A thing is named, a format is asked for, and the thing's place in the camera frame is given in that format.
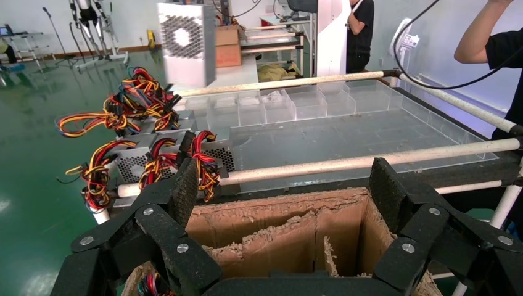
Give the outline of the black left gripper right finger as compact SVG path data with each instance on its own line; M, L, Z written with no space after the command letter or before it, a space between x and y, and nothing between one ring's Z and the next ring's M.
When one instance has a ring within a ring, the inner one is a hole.
M373 278L412 295L436 261L476 295L522 294L522 243L452 207L433 187L400 176L384 158L371 167L369 190L396 235Z

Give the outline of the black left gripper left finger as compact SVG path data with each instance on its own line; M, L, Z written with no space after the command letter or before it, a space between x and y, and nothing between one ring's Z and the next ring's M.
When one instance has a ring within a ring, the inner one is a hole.
M115 295L147 262L176 295L203 295L221 268L186 232L197 193L196 162L187 158L174 177L146 186L123 213L79 235L71 243L70 295Z

